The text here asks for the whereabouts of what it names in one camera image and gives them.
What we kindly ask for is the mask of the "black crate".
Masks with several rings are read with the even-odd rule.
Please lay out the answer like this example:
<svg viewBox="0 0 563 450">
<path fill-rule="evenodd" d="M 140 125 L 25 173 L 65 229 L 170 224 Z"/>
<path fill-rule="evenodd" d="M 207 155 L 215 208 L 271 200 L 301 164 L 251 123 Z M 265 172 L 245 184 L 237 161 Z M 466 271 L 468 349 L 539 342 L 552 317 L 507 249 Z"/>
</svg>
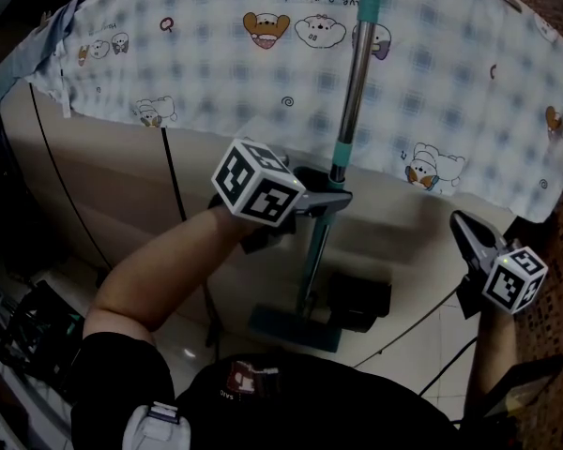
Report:
<svg viewBox="0 0 563 450">
<path fill-rule="evenodd" d="M 46 280 L 30 287 L 8 324 L 9 351 L 26 374 L 54 388 L 65 384 L 81 347 L 84 317 Z"/>
</svg>

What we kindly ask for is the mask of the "person's black shirt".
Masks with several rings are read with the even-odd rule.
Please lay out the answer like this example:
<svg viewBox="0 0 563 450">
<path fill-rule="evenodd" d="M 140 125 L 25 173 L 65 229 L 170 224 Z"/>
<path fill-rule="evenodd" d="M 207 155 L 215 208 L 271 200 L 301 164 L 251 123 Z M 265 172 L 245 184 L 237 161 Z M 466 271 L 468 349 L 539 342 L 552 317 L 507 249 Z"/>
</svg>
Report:
<svg viewBox="0 0 563 450">
<path fill-rule="evenodd" d="M 307 354 L 230 356 L 177 393 L 153 345 L 97 333 L 83 340 L 70 384 L 75 450 L 121 450 L 133 412 L 155 402 L 189 422 L 190 450 L 464 450 L 413 391 Z"/>
</svg>

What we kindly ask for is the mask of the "white chest-worn device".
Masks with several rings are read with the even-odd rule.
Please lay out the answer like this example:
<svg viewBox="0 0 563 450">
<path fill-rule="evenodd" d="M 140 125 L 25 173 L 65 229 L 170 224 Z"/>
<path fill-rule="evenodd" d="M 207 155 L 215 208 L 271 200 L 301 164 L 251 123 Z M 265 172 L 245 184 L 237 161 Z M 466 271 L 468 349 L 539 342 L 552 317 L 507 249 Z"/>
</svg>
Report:
<svg viewBox="0 0 563 450">
<path fill-rule="evenodd" d="M 154 401 L 132 413 L 122 450 L 190 450 L 190 440 L 190 423 L 178 408 Z"/>
</svg>

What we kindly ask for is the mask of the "cluttered white shelf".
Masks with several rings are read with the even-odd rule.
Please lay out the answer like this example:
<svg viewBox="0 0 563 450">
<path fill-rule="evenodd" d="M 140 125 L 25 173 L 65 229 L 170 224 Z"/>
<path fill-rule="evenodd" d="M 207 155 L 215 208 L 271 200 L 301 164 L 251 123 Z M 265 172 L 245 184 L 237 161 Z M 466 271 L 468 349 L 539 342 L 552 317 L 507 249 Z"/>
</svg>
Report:
<svg viewBox="0 0 563 450">
<path fill-rule="evenodd" d="M 70 407 L 17 365 L 8 324 L 58 249 L 0 120 L 0 450 L 71 450 Z"/>
</svg>

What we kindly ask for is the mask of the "teal and chrome mop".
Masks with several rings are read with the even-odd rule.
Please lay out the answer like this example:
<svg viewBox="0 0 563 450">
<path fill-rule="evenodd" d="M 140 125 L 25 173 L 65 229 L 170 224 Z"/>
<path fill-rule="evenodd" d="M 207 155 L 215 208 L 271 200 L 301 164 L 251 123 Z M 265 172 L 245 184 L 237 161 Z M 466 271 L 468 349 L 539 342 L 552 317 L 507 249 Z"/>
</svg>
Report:
<svg viewBox="0 0 563 450">
<path fill-rule="evenodd" d="M 345 172 L 353 149 L 379 8 L 380 0 L 359 0 L 355 43 L 326 191 L 344 190 Z M 311 319 L 311 315 L 316 303 L 316 297 L 312 293 L 312 284 L 322 261 L 327 238 L 337 213 L 325 217 L 309 217 L 307 215 L 308 192 L 308 190 L 305 192 L 295 207 L 296 216 L 314 220 L 304 272 L 297 293 L 296 307 L 293 311 L 287 312 L 257 305 L 251 312 L 248 326 L 252 331 L 272 338 L 334 353 L 338 350 L 342 330 L 328 323 L 314 321 Z"/>
</svg>

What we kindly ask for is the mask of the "beige cabinet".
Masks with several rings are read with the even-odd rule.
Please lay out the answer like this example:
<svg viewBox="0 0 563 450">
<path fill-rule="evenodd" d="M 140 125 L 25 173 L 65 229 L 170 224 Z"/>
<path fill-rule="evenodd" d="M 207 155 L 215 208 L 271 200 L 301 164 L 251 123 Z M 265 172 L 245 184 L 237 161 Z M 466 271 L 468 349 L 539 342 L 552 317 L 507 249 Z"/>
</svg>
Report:
<svg viewBox="0 0 563 450">
<path fill-rule="evenodd" d="M 70 246 L 92 263 L 115 264 L 182 218 L 204 210 L 229 139 L 190 130 L 65 118 L 49 97 L 19 82 L 0 105 L 26 184 Z M 353 167 L 349 206 L 333 223 L 315 288 L 335 273 L 387 281 L 389 313 L 365 332 L 343 331 L 332 358 L 358 367 L 405 341 L 461 281 L 466 266 L 449 227 L 463 210 L 505 231 L 511 211 L 470 194 L 430 196 L 391 176 Z M 275 247 L 237 250 L 211 277 L 209 289 L 224 328 L 263 345 L 279 340 L 250 329 L 257 306 L 295 307 L 312 223 Z"/>
</svg>

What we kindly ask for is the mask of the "checkered cartoon print cloth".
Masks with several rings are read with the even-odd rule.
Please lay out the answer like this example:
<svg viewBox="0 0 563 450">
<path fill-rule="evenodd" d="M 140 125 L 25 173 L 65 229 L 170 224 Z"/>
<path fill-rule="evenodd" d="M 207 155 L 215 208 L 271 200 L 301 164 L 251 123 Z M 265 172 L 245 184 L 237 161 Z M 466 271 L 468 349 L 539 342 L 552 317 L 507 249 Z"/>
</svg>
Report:
<svg viewBox="0 0 563 450">
<path fill-rule="evenodd" d="M 89 0 L 30 76 L 66 112 L 329 157 L 359 0 Z M 563 37 L 501 0 L 380 0 L 351 161 L 545 220 L 563 189 Z"/>
</svg>

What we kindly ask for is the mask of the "person's left forearm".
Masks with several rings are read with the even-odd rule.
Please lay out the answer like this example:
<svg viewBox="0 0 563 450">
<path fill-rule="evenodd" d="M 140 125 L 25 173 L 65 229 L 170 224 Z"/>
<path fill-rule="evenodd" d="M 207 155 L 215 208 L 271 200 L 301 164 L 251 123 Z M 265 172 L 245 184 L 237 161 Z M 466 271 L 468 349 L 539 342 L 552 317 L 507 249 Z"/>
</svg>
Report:
<svg viewBox="0 0 563 450">
<path fill-rule="evenodd" d="M 115 333 L 154 344 L 153 334 L 258 227 L 216 206 L 149 241 L 99 287 L 83 337 Z"/>
</svg>

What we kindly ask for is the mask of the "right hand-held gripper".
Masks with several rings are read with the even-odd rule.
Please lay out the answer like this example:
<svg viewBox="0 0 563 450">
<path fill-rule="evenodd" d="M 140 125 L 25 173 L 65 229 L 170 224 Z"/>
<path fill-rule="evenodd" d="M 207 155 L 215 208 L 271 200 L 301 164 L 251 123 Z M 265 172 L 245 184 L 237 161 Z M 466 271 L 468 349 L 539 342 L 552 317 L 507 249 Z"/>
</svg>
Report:
<svg viewBox="0 0 563 450">
<path fill-rule="evenodd" d="M 481 312 L 485 301 L 510 315 L 533 302 L 548 274 L 548 266 L 531 247 L 498 252 L 484 269 L 479 256 L 485 256 L 486 250 L 498 250 L 501 236 L 497 229 L 465 211 L 453 211 L 449 226 L 468 266 L 457 287 L 457 299 L 465 319 Z"/>
</svg>

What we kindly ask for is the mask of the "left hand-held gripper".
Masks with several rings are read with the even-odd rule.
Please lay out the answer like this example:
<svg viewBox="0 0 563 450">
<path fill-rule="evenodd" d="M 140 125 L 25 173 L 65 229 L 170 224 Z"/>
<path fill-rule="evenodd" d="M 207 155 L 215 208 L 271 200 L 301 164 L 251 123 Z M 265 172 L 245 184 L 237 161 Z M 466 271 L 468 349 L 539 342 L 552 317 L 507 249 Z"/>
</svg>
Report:
<svg viewBox="0 0 563 450">
<path fill-rule="evenodd" d="M 328 189 L 328 172 L 297 166 L 292 173 L 266 145 L 234 139 L 211 177 L 216 194 L 209 206 L 260 227 L 240 242 L 245 253 L 273 247 L 297 230 L 296 204 L 307 193 L 307 215 L 325 217 L 346 208 L 353 193 Z"/>
</svg>

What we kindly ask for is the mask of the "black box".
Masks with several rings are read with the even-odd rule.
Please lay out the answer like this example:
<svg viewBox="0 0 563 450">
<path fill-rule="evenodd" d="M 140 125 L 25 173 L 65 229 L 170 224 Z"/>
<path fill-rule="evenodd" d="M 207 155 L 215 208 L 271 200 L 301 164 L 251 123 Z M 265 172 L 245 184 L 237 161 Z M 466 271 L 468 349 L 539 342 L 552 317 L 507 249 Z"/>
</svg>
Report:
<svg viewBox="0 0 563 450">
<path fill-rule="evenodd" d="M 328 285 L 328 324 L 358 333 L 367 333 L 378 318 L 389 314 L 392 286 L 343 273 L 332 275 Z"/>
</svg>

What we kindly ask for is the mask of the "person's right forearm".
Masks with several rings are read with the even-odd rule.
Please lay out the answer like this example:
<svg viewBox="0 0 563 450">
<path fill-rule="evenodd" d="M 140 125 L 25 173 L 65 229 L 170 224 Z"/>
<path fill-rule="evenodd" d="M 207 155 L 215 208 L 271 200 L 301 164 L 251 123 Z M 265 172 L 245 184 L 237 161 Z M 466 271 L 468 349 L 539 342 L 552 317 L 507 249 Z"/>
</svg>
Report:
<svg viewBox="0 0 563 450">
<path fill-rule="evenodd" d="M 516 365 L 516 325 L 513 316 L 484 301 L 464 401 L 464 418 L 474 411 L 494 386 Z"/>
</svg>

